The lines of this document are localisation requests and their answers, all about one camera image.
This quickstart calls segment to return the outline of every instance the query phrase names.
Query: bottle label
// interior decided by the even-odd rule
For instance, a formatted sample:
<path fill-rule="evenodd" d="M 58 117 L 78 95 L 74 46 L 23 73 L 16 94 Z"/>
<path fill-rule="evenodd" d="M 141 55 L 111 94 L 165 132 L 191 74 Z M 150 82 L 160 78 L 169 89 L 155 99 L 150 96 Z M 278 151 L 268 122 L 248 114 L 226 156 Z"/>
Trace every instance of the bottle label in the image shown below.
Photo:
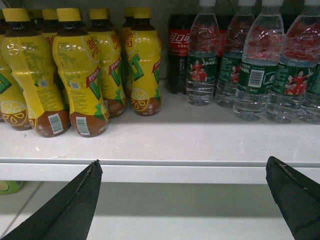
<path fill-rule="evenodd" d="M 56 86 L 57 67 L 50 47 L 40 35 L 5 37 L 2 43 L 7 48 L 3 57 L 23 89 L 29 121 L 37 129 L 37 119 L 44 112 L 65 108 Z"/>
<path fill-rule="evenodd" d="M 241 63 L 238 89 L 252 95 L 270 93 L 277 65 L 259 66 L 246 62 Z"/>
<path fill-rule="evenodd" d="M 169 29 L 168 52 L 179 57 L 188 56 L 190 29 Z"/>
<path fill-rule="evenodd" d="M 159 88 L 160 36 L 157 31 L 131 31 L 126 42 L 132 76 L 131 103 L 136 111 L 145 112 L 150 102 L 161 102 L 162 98 Z"/>
<path fill-rule="evenodd" d="M 188 79 L 213 84 L 216 78 L 217 57 L 188 56 Z"/>
<path fill-rule="evenodd" d="M 108 120 L 101 93 L 99 53 L 90 35 L 56 36 L 53 57 L 69 96 L 70 114 L 77 112 Z"/>
<path fill-rule="evenodd" d="M 241 71 L 241 57 L 223 56 L 219 72 L 219 80 L 225 83 L 238 83 Z"/>
<path fill-rule="evenodd" d="M 12 126 L 22 126 L 28 122 L 28 113 L 22 91 L 11 75 L 11 69 L 0 51 L 0 109 L 3 120 Z"/>
<path fill-rule="evenodd" d="M 290 66 L 279 63 L 274 77 L 272 91 L 284 96 L 303 96 L 314 67 Z"/>
<path fill-rule="evenodd" d="M 311 77 L 307 92 L 320 96 L 320 64 L 317 65 L 314 75 Z"/>
<path fill-rule="evenodd" d="M 97 43 L 101 66 L 101 92 L 104 100 L 112 99 L 126 105 L 121 81 L 121 44 L 115 31 L 89 32 Z"/>

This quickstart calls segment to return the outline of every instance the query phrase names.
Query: plastic bottle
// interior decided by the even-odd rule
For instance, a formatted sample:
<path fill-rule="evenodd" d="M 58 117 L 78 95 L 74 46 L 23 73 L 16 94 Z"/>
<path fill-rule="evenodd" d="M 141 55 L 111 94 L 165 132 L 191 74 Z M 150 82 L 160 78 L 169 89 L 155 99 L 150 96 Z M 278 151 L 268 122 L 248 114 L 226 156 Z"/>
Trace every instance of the plastic bottle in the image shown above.
<path fill-rule="evenodd" d="M 28 119 L 42 137 L 63 134 L 70 126 L 69 113 L 55 85 L 57 67 L 48 43 L 31 28 L 23 8 L 4 8 L 10 30 L 2 41 L 2 55 L 12 76 L 22 87 Z"/>
<path fill-rule="evenodd" d="M 5 34 L 6 31 L 0 27 L 0 43 Z M 8 123 L 14 130 L 31 129 L 25 98 L 11 75 L 12 70 L 4 60 L 1 48 L 0 46 L 0 117 L 3 116 L 2 122 Z"/>
<path fill-rule="evenodd" d="M 114 27 L 108 24 L 105 8 L 89 10 L 92 26 L 88 33 L 97 44 L 101 66 L 101 92 L 110 118 L 122 115 L 126 109 L 126 95 L 122 86 L 121 43 Z"/>
<path fill-rule="evenodd" d="M 256 0 L 238 0 L 238 8 L 229 24 L 217 81 L 216 96 L 221 107 L 232 108 L 240 78 L 241 59 L 248 32 L 255 21 L 252 11 Z"/>
<path fill-rule="evenodd" d="M 132 75 L 131 104 L 140 116 L 158 113 L 162 96 L 159 87 L 161 39 L 150 24 L 151 10 L 137 7 L 133 13 L 135 25 L 126 42 L 129 68 Z"/>
<path fill-rule="evenodd" d="M 233 110 L 247 121 L 259 120 L 265 113 L 283 45 L 282 3 L 262 0 L 262 11 L 245 40 Z"/>
<path fill-rule="evenodd" d="M 200 0 L 189 39 L 186 99 L 195 106 L 205 106 L 213 99 L 216 80 L 219 29 L 214 14 L 215 0 Z"/>
<path fill-rule="evenodd" d="M 58 8 L 62 30 L 52 46 L 54 61 L 70 104 L 70 121 L 83 137 L 106 131 L 108 109 L 101 93 L 101 71 L 97 44 L 82 28 L 77 8 Z"/>
<path fill-rule="evenodd" d="M 186 94 L 190 30 L 197 16 L 192 1 L 180 0 L 168 21 L 168 90 Z"/>
<path fill-rule="evenodd" d="M 128 43 L 131 43 L 130 41 L 127 41 L 127 39 L 130 37 L 129 32 L 131 28 L 134 26 L 134 9 L 134 7 L 124 8 L 125 23 L 122 25 L 119 32 L 121 41 L 121 59 L 123 62 L 121 80 L 124 93 L 128 98 L 131 97 L 132 76 L 128 65 L 128 54 L 126 51 L 126 47 L 129 47 Z"/>
<path fill-rule="evenodd" d="M 319 56 L 320 1 L 305 0 L 302 13 L 293 22 L 284 38 L 283 50 L 266 106 L 268 119 L 285 124 L 298 118 L 298 111 Z M 314 101 L 312 92 L 313 90 L 309 91 L 305 96 L 305 106 Z"/>
<path fill-rule="evenodd" d="M 44 27 L 41 32 L 41 35 L 49 43 L 51 53 L 52 53 L 52 45 L 54 43 L 54 39 L 57 33 L 62 29 L 62 25 L 58 21 L 58 14 L 55 8 L 43 9 L 42 15 L 44 19 L 44 22 L 43 22 Z M 70 106 L 69 106 L 68 94 L 59 74 L 56 75 L 55 84 L 60 91 L 60 94 L 63 99 L 63 103 L 66 106 L 65 108 L 69 109 Z"/>

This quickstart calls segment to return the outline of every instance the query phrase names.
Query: white shelf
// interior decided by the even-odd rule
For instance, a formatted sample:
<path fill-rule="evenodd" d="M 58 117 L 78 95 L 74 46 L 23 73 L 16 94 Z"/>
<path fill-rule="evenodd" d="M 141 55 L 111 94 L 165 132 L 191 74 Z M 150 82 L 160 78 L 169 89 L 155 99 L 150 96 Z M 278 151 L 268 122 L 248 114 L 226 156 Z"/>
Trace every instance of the white shelf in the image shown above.
<path fill-rule="evenodd" d="M 266 163 L 275 156 L 320 182 L 320 126 L 246 122 L 216 103 L 192 106 L 163 84 L 162 94 L 155 116 L 128 106 L 93 138 L 73 128 L 43 138 L 0 124 L 0 179 L 70 181 L 99 159 L 104 182 L 266 184 Z"/>

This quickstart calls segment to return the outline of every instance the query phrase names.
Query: green label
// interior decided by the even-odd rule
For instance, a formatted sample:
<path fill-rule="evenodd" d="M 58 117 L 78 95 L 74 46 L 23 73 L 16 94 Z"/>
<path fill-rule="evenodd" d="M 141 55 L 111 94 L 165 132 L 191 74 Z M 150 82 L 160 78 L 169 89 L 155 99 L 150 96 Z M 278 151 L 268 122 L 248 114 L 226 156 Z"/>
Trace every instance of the green label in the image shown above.
<path fill-rule="evenodd" d="M 272 91 L 284 96 L 303 96 L 314 70 L 314 67 L 290 66 L 279 62 Z"/>
<path fill-rule="evenodd" d="M 225 83 L 238 83 L 241 71 L 241 58 L 223 56 L 219 80 Z"/>
<path fill-rule="evenodd" d="M 277 65 L 259 66 L 241 63 L 238 89 L 248 94 L 266 95 L 270 93 Z"/>
<path fill-rule="evenodd" d="M 314 71 L 314 75 L 310 79 L 310 84 L 307 92 L 320 96 L 320 64 L 318 64 Z"/>
<path fill-rule="evenodd" d="M 188 56 L 188 79 L 212 84 L 216 77 L 217 57 Z"/>

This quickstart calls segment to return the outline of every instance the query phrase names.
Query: yellow bottle cap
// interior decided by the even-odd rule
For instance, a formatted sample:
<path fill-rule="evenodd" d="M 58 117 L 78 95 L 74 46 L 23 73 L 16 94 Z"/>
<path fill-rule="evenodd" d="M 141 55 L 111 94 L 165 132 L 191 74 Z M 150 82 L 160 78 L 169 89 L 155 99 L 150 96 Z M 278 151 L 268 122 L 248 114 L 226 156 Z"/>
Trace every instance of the yellow bottle cap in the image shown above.
<path fill-rule="evenodd" d="M 0 19 L 5 19 L 5 15 L 2 9 L 0 9 Z"/>
<path fill-rule="evenodd" d="M 108 11 L 106 8 L 92 8 L 89 10 L 89 17 L 91 20 L 108 19 Z"/>
<path fill-rule="evenodd" d="M 134 16 L 135 7 L 125 7 L 124 8 L 124 17 L 133 17 Z"/>
<path fill-rule="evenodd" d="M 58 14 L 55 8 L 43 9 L 42 15 L 44 20 L 58 20 Z"/>
<path fill-rule="evenodd" d="M 80 22 L 80 12 L 78 8 L 57 8 L 59 22 Z"/>
<path fill-rule="evenodd" d="M 29 22 L 30 17 L 25 8 L 3 8 L 6 22 Z"/>
<path fill-rule="evenodd" d="M 151 9 L 149 7 L 136 7 L 133 11 L 135 19 L 151 19 Z"/>

